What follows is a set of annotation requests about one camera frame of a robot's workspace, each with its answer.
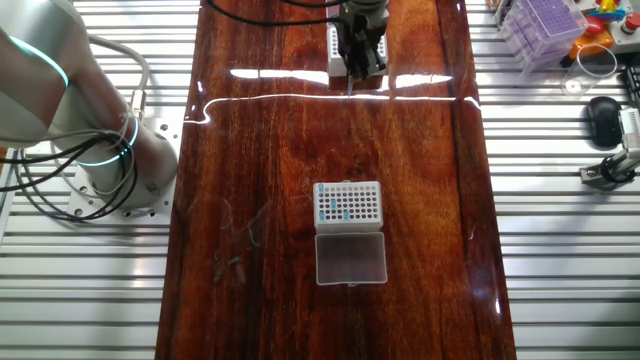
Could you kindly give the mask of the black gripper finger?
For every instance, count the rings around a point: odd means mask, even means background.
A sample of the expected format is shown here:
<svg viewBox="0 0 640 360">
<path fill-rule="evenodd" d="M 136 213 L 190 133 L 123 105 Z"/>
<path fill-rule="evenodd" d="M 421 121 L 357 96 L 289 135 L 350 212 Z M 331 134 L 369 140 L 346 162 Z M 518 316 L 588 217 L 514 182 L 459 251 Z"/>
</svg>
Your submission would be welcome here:
<svg viewBox="0 0 640 360">
<path fill-rule="evenodd" d="M 367 73 L 377 74 L 386 70 L 387 64 L 384 57 L 380 55 L 379 46 L 365 47 L 365 56 L 367 60 Z"/>
<path fill-rule="evenodd" d="M 347 74 L 352 79 L 358 81 L 362 80 L 364 68 L 362 67 L 360 51 L 354 48 L 346 49 L 343 54 L 343 60 L 345 63 Z"/>
</svg>

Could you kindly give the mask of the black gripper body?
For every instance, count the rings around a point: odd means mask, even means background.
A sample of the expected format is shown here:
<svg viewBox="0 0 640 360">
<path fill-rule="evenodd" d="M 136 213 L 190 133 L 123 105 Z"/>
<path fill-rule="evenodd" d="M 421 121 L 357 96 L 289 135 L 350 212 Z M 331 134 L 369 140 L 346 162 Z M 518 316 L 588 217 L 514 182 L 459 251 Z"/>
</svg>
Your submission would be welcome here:
<svg viewBox="0 0 640 360">
<path fill-rule="evenodd" d="M 334 16 L 339 54 L 371 50 L 378 53 L 386 33 L 388 12 L 342 12 Z"/>
</svg>

